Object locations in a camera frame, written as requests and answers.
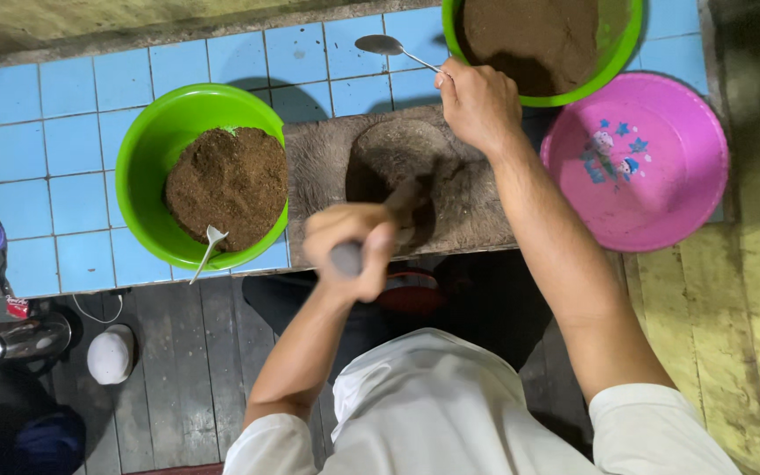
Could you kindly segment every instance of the hand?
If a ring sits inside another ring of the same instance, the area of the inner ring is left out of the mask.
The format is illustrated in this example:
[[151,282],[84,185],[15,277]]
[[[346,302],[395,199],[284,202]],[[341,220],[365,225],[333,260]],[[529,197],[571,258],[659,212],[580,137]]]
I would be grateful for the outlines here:
[[528,141],[515,81],[491,66],[472,68],[456,58],[448,58],[442,71],[447,74],[437,73],[434,85],[442,92],[444,120],[460,140],[489,160],[512,140]]
[[[383,205],[334,205],[307,220],[304,255],[316,266],[318,283],[337,296],[371,302],[386,286],[386,267],[395,246],[395,223]],[[330,261],[339,243],[362,242],[362,274],[342,275]]]

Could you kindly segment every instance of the white cap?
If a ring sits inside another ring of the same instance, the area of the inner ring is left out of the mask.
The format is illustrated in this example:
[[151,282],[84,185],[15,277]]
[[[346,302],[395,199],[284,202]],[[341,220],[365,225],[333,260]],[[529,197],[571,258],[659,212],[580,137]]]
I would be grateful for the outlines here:
[[93,339],[87,351],[87,367],[99,384],[123,382],[133,366],[133,332],[124,325],[112,325]]

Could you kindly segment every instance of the spoon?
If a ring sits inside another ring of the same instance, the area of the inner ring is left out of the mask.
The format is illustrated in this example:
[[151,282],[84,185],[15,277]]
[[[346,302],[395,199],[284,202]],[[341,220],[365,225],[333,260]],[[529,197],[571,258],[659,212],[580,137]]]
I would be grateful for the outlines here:
[[207,261],[210,259],[210,253],[213,251],[216,244],[220,243],[228,234],[230,234],[230,231],[222,234],[212,225],[207,226],[207,241],[209,241],[207,252],[205,252],[205,257],[201,259],[201,264],[198,265],[198,270],[195,271],[195,275],[193,275],[193,279],[189,282],[189,285],[193,285],[193,282],[198,278],[198,274],[201,273],[201,270],[205,267],[205,264],[207,264]]
[[406,56],[416,60],[417,62],[420,62],[421,64],[427,66],[429,69],[432,69],[437,73],[444,73],[444,71],[436,68],[435,66],[427,64],[426,62],[423,62],[422,60],[417,59],[416,57],[407,53],[404,49],[404,45],[400,44],[400,41],[388,35],[369,35],[367,37],[362,37],[354,42],[354,45],[363,51],[375,52],[377,54],[383,54],[386,56],[398,56],[400,53],[404,53]]

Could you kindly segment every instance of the pink bowl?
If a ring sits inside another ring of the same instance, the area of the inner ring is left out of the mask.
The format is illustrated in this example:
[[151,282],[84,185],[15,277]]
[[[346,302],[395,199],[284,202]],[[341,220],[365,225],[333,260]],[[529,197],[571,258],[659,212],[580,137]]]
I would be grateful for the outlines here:
[[565,106],[541,159],[605,248],[646,252],[680,242],[723,196],[729,149],[709,106],[677,81],[619,75]]

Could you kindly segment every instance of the dark trousers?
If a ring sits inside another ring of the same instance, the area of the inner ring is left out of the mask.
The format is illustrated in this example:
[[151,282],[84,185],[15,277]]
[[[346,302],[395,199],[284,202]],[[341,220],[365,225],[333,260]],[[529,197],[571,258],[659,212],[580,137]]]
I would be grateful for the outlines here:
[[[492,351],[516,370],[541,340],[552,313],[517,250],[449,256],[434,272],[448,297],[427,318],[357,303],[345,323],[328,381],[354,358],[420,328],[437,328]],[[313,272],[246,277],[242,293],[281,335],[307,300]]]

